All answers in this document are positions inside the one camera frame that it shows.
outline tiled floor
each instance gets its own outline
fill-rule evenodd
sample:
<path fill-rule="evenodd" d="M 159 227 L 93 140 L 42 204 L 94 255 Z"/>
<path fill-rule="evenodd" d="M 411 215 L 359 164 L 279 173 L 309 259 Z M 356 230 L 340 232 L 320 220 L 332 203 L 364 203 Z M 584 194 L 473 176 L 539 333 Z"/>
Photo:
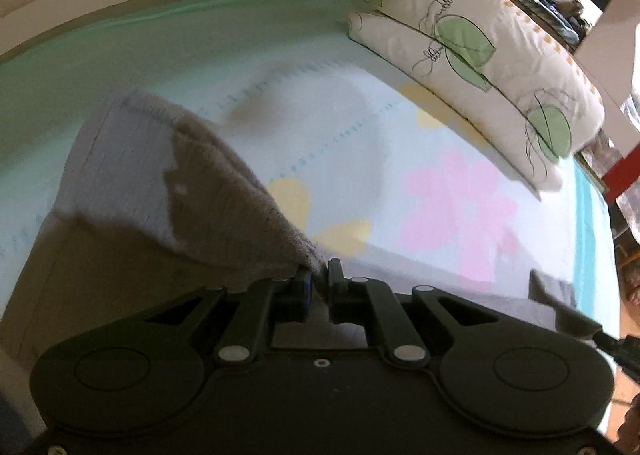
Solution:
<path fill-rule="evenodd" d="M 631 312 L 640 321 L 640 309 L 631 309 Z M 640 337 L 640 326 L 630 316 L 629 309 L 624 303 L 620 303 L 620 337 L 631 334 Z M 616 373 L 616 386 L 613 393 L 611 406 L 611 416 L 609 418 L 609 428 L 607 438 L 610 441 L 618 439 L 618 428 L 625 420 L 626 411 L 629 409 L 631 400 L 640 393 L 640 387 L 631 379 L 626 377 L 620 369 Z"/>

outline bed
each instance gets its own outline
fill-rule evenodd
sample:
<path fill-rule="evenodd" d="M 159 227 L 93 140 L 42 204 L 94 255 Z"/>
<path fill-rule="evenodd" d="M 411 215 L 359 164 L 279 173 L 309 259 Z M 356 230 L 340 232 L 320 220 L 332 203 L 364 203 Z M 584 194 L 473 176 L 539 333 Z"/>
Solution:
<path fill-rule="evenodd" d="M 560 191 L 532 190 L 468 120 L 349 39 L 348 16 L 364 0 L 2 8 L 0 308 L 95 99 L 139 86 L 215 123 L 347 275 L 393 271 L 397 292 L 429 281 L 527 297 L 529 272 L 540 269 L 571 281 L 578 309 L 618 333 L 609 216 L 596 188 L 567 160 Z"/>

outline silver screw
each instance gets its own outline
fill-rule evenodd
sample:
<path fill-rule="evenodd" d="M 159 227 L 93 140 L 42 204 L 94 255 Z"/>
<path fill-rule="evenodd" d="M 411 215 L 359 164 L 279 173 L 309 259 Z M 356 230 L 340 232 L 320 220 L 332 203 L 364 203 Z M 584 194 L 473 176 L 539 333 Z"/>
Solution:
<path fill-rule="evenodd" d="M 394 356 L 401 361 L 420 361 L 426 355 L 424 348 L 418 345 L 400 345 L 394 350 Z"/>
<path fill-rule="evenodd" d="M 218 351 L 218 356 L 220 359 L 224 359 L 225 361 L 229 361 L 230 363 L 238 363 L 239 361 L 244 361 L 251 355 L 249 349 L 243 347 L 242 345 L 228 345 L 226 347 L 222 347 Z"/>

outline red object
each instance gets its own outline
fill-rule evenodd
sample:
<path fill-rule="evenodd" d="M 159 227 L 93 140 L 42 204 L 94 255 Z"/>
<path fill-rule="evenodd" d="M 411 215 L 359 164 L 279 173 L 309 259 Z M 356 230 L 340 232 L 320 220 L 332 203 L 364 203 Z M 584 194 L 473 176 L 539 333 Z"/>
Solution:
<path fill-rule="evenodd" d="M 602 178 L 609 188 L 604 195 L 607 204 L 612 206 L 638 178 L 640 178 L 640 145 L 625 158 L 616 162 Z"/>

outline mattress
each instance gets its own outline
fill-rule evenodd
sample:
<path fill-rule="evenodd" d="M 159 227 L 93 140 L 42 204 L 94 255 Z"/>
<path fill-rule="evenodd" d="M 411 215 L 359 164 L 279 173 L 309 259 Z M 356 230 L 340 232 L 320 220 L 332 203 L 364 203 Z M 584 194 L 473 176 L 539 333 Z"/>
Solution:
<path fill-rule="evenodd" d="M 0 311 L 96 99 L 136 86 L 216 125 L 349 276 L 526 297 L 536 268 L 619 330 L 602 196 L 572 160 L 537 194 L 448 106 L 348 39 L 362 0 L 183 0 L 0 65 Z"/>

